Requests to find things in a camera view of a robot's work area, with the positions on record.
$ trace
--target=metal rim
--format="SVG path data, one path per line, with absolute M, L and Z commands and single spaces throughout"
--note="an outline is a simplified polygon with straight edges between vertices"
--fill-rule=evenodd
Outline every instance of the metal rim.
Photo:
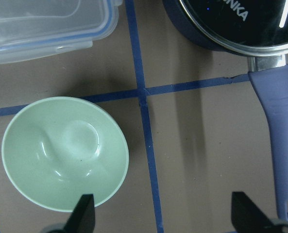
M 194 16 L 190 13 L 190 11 L 187 9 L 186 4 L 184 3 L 184 0 L 179 0 L 180 5 L 182 6 L 182 9 L 185 11 L 189 19 L 194 23 L 194 25 L 208 38 L 210 38 L 215 43 L 221 45 L 222 47 L 234 51 L 236 53 L 240 53 L 242 55 L 247 56 L 276 56 L 281 54 L 288 53 L 288 43 L 279 45 L 279 46 L 270 46 L 270 47 L 251 47 L 251 46 L 245 46 L 240 45 L 234 42 L 231 42 L 215 32 L 213 32 L 210 29 L 205 29 L 203 26 L 201 26 L 197 20 L 194 18 Z

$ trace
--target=clear plastic container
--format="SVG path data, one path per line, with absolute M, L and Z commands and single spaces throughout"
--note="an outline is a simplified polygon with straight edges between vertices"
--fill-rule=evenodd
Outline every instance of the clear plastic container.
M 89 48 L 118 22 L 122 0 L 0 0 L 0 64 Z

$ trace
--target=mint green bowl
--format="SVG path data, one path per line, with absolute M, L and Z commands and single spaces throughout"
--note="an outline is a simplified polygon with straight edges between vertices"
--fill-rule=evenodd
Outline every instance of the mint green bowl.
M 47 209 L 71 212 L 82 194 L 95 206 L 122 185 L 129 164 L 113 118 L 88 101 L 52 97 L 23 108 L 2 141 L 5 171 L 17 190 Z

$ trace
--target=pan handle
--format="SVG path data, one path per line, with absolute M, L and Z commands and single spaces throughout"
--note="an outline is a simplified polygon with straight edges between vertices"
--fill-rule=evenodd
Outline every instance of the pan handle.
M 288 221 L 288 65 L 249 78 L 269 125 L 278 216 Z

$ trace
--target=frying pan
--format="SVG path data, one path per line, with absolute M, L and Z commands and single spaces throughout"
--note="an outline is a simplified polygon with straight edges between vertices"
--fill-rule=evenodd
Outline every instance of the frying pan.
M 288 0 L 163 4 L 175 27 L 195 44 L 248 57 L 248 75 L 270 130 L 277 213 L 288 221 Z

